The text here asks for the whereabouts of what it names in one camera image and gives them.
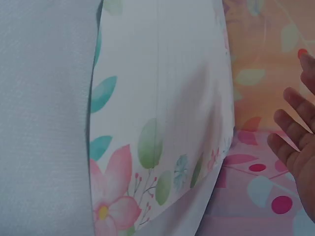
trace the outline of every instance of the finger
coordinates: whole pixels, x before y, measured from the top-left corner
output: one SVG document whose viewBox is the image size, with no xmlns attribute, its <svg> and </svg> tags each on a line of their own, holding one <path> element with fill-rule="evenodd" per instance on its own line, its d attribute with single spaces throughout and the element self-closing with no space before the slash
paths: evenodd
<svg viewBox="0 0 315 236">
<path fill-rule="evenodd" d="M 296 110 L 311 131 L 315 132 L 315 106 L 293 88 L 287 88 L 283 92 L 283 97 Z"/>
<path fill-rule="evenodd" d="M 302 150 L 305 146 L 305 142 L 309 141 L 309 139 L 312 137 L 312 135 L 305 128 L 297 123 L 284 110 L 276 111 L 274 120 L 300 150 Z"/>
<path fill-rule="evenodd" d="M 270 134 L 267 142 L 273 153 L 285 164 L 287 169 L 293 173 L 294 162 L 299 152 L 277 134 Z"/>
<path fill-rule="evenodd" d="M 310 54 L 304 53 L 300 56 L 300 63 L 305 75 L 313 78 L 315 76 L 315 59 Z"/>
<path fill-rule="evenodd" d="M 301 74 L 301 81 L 312 92 L 312 94 L 315 94 L 315 75 L 309 76 L 305 71 L 303 71 Z"/>
</svg>

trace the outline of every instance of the pink bedsheet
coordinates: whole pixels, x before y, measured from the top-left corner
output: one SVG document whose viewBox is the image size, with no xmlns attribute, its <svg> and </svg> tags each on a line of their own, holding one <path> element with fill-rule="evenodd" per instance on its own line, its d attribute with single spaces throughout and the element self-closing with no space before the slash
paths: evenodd
<svg viewBox="0 0 315 236">
<path fill-rule="evenodd" d="M 239 131 L 197 236 L 312 236 L 293 176 L 267 146 L 268 132 Z"/>
</svg>

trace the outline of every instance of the pink flower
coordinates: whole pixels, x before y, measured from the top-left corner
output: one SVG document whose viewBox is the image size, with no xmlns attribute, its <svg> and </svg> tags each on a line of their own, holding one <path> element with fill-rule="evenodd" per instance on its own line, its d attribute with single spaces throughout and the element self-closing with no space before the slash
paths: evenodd
<svg viewBox="0 0 315 236">
<path fill-rule="evenodd" d="M 211 171 L 211 170 L 212 170 L 213 165 L 214 165 L 214 163 L 217 161 L 217 157 L 219 156 L 219 152 L 220 152 L 220 149 L 219 149 L 219 148 L 218 148 L 216 154 L 215 154 L 215 152 L 212 150 L 211 159 L 210 159 L 210 161 L 208 162 L 208 171 Z"/>
<path fill-rule="evenodd" d="M 96 236 L 117 236 L 118 230 L 133 226 L 141 213 L 135 199 L 124 196 L 132 174 L 129 145 L 113 153 L 104 174 L 91 159 L 90 171 Z"/>
</svg>

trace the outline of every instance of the hand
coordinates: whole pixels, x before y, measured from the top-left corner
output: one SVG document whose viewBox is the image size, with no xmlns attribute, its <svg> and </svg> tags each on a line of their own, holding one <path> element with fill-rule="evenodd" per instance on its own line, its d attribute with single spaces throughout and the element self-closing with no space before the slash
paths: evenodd
<svg viewBox="0 0 315 236">
<path fill-rule="evenodd" d="M 315 59 L 303 54 L 300 62 L 303 68 L 301 80 L 315 94 Z M 274 120 L 298 150 L 277 134 L 269 135 L 268 145 L 294 176 L 302 205 L 315 222 L 315 106 L 292 88 L 287 88 L 283 97 L 312 132 L 307 131 L 284 110 L 278 110 Z"/>
</svg>

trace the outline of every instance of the orange fabric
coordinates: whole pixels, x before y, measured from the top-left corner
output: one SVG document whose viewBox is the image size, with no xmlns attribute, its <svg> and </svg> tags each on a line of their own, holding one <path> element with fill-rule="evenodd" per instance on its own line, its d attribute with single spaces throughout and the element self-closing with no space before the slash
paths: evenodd
<svg viewBox="0 0 315 236">
<path fill-rule="evenodd" d="M 315 1 L 224 0 L 232 58 L 236 128 L 261 118 L 259 130 L 278 130 L 273 113 L 286 109 L 301 121 L 283 100 L 286 87 L 306 98 L 313 95 L 300 82 L 298 50 L 315 52 Z"/>
</svg>

